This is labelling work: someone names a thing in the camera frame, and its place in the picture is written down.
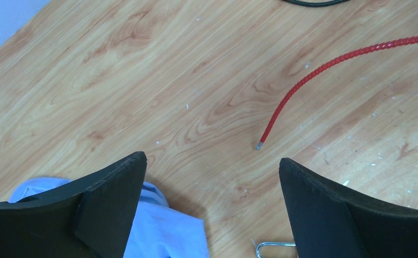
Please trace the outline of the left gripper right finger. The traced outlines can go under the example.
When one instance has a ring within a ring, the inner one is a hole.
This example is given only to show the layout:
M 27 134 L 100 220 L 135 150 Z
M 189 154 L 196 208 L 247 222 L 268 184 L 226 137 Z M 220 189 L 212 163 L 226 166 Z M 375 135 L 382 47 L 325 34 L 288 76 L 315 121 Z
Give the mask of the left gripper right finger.
M 418 257 L 418 210 L 365 195 L 289 158 L 279 179 L 299 257 Z

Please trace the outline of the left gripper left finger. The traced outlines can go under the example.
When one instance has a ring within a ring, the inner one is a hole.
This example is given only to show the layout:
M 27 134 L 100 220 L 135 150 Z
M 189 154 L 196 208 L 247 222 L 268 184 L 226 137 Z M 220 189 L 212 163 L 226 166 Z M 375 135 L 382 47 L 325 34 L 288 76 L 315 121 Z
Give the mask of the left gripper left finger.
M 123 257 L 147 158 L 135 152 L 16 203 L 0 202 L 0 257 Z

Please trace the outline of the brass padlock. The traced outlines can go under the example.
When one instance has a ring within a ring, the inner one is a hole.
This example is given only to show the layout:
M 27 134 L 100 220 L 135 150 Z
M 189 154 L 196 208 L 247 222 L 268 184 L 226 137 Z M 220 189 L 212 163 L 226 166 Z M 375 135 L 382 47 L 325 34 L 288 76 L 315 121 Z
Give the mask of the brass padlock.
M 256 257 L 298 257 L 295 243 L 261 242 L 256 246 Z

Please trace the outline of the red cable lock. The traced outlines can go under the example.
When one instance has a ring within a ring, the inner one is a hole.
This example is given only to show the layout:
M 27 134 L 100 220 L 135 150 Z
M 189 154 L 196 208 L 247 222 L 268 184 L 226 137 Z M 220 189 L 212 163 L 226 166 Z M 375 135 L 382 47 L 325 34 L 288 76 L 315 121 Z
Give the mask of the red cable lock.
M 274 110 L 257 146 L 256 146 L 256 150 L 260 150 L 263 146 L 263 144 L 265 143 L 269 133 L 271 132 L 277 118 L 279 117 L 279 114 L 281 113 L 282 109 L 284 108 L 284 106 L 287 104 L 287 102 L 291 99 L 291 97 L 300 89 L 302 88 L 306 83 L 308 83 L 309 81 L 311 81 L 313 78 L 315 78 L 316 76 L 318 76 L 319 74 L 321 74 L 322 72 L 324 72 L 325 70 L 343 62 L 346 60 L 350 60 L 353 59 L 357 56 L 361 56 L 364 54 L 369 54 L 369 53 L 373 53 L 373 52 L 377 52 L 377 51 L 382 51 L 385 49 L 391 49 L 391 48 L 396 48 L 396 47 L 400 47 L 400 46 L 407 46 L 407 45 L 413 45 L 413 44 L 418 44 L 418 35 L 417 36 L 412 36 L 412 37 L 407 37 L 407 38 L 401 38 L 401 39 L 396 39 L 396 40 L 392 40 L 392 41 L 387 41 L 387 42 L 382 42 L 379 44 L 374 44 L 371 46 L 367 46 L 367 47 L 363 47 L 363 48 L 359 48 L 356 49 L 354 51 L 342 54 L 336 58 L 333 58 L 332 60 L 320 65 L 319 67 L 317 67 L 315 70 L 313 70 L 312 72 L 310 72 L 308 75 L 306 75 L 304 78 L 302 78 L 300 81 L 298 81 L 287 93 L 286 95 L 283 97 L 283 99 L 279 102 L 278 106 L 276 107 L 276 109 Z

